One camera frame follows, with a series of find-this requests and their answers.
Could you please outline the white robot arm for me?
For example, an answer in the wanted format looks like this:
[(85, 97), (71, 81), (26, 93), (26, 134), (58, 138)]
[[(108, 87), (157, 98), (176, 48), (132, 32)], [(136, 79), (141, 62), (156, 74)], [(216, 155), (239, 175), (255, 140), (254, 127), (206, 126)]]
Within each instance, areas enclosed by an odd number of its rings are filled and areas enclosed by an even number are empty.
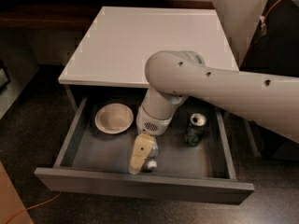
[(145, 65), (149, 89), (138, 109), (128, 171), (138, 174), (176, 110), (195, 97), (299, 142), (299, 78), (208, 67), (193, 51), (158, 51)]

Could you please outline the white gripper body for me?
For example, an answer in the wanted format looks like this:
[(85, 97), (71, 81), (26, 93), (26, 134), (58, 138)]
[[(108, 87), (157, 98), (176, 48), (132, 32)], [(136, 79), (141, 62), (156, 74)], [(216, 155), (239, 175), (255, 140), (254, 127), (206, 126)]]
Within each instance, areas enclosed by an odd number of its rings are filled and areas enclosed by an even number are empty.
[(138, 108), (136, 126), (139, 133), (146, 133), (152, 136), (159, 136), (165, 133), (172, 119), (155, 119), (143, 108)]

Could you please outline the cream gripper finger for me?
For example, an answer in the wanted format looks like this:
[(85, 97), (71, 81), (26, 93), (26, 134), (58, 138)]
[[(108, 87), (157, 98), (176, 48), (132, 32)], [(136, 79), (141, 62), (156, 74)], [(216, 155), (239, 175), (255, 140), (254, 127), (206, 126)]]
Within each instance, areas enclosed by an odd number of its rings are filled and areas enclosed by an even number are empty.
[(142, 133), (136, 137), (128, 168), (130, 174), (137, 175), (141, 171), (141, 168), (154, 147), (154, 144), (155, 138), (151, 135)]

